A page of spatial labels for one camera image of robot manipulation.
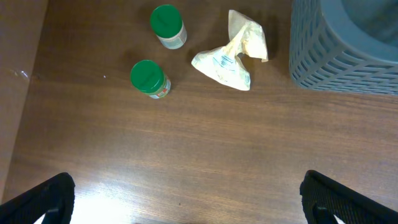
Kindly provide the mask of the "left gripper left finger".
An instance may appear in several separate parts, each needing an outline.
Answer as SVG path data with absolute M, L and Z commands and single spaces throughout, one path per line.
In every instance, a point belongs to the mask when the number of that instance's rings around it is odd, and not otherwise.
M 75 201 L 75 183 L 70 174 L 59 173 L 1 205 L 1 224 L 69 224 Z

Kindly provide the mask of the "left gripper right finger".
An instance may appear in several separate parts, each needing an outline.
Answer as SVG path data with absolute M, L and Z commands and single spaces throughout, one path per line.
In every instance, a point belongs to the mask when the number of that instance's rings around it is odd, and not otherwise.
M 339 182 L 308 170 L 300 185 L 302 207 L 309 224 L 397 223 L 397 212 Z

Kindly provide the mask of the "grey plastic basket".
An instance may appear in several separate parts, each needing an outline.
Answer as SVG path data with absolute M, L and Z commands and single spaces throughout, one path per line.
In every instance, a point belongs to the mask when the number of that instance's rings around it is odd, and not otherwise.
M 397 1 L 294 0 L 289 72 L 304 89 L 397 94 Z

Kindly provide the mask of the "green lid jar red label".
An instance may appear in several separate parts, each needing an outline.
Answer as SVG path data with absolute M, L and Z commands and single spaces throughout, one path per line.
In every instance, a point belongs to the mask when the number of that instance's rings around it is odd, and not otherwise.
M 160 99 L 171 89 L 171 81 L 159 65 L 152 60 L 137 62 L 130 73 L 132 85 L 143 94 Z

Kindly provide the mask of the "beige paper bag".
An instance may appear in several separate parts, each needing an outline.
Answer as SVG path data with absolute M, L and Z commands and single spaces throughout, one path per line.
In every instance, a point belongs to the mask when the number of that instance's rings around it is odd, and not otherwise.
M 267 62 L 269 55 L 265 32 L 260 24 L 231 9 L 228 13 L 228 35 L 228 44 L 196 54 L 191 64 L 222 85 L 248 91 L 251 77 L 239 55 L 244 54 Z

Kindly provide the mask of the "green lid jar white label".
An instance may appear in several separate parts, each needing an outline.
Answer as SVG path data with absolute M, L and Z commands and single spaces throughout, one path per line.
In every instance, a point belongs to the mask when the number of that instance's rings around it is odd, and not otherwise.
M 167 49 L 179 49 L 187 40 L 187 31 L 181 14 L 171 4 L 158 6 L 152 11 L 150 26 L 161 44 Z

